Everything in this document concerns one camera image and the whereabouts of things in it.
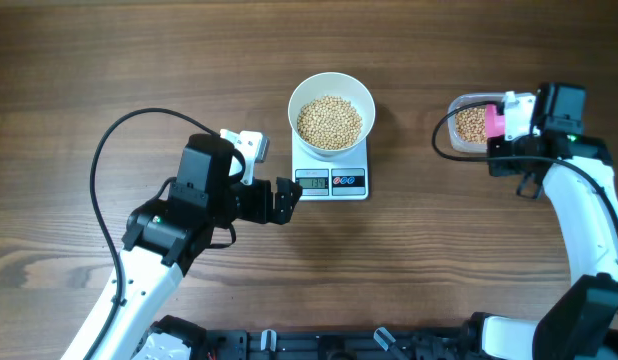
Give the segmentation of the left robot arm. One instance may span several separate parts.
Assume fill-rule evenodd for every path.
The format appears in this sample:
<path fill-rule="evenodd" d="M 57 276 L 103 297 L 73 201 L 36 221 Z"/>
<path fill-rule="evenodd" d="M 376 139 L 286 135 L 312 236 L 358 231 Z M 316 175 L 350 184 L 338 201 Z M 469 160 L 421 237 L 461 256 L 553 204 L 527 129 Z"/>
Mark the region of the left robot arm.
<path fill-rule="evenodd" d="M 111 274 L 65 358 L 131 358 L 193 261 L 215 248 L 215 229 L 231 230 L 236 219 L 278 225 L 290 221 L 301 186 L 286 178 L 276 179 L 276 191 L 268 180 L 243 184 L 230 172 L 240 155 L 219 136 L 189 138 L 167 198 L 150 199 L 129 216 L 121 268 Z"/>

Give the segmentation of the pink plastic scoop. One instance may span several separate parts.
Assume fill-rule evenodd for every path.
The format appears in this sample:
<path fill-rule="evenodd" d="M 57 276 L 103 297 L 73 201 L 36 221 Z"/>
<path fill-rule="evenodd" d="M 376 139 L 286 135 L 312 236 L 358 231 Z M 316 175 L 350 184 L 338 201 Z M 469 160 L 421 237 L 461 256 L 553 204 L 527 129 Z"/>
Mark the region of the pink plastic scoop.
<path fill-rule="evenodd" d="M 494 104 L 485 106 L 485 134 L 487 138 L 503 136 L 506 131 L 506 119 Z"/>

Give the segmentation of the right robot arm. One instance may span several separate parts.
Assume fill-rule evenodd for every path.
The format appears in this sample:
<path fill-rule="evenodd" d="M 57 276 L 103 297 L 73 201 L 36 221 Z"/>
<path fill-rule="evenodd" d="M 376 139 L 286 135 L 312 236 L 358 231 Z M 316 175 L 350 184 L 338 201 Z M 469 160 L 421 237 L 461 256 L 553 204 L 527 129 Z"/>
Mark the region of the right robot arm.
<path fill-rule="evenodd" d="M 470 354 L 485 359 L 618 359 L 618 200 L 613 161 L 582 120 L 586 91 L 543 83 L 536 93 L 471 94 L 486 115 L 494 177 L 520 175 L 550 200 L 571 286 L 537 321 L 482 315 Z"/>

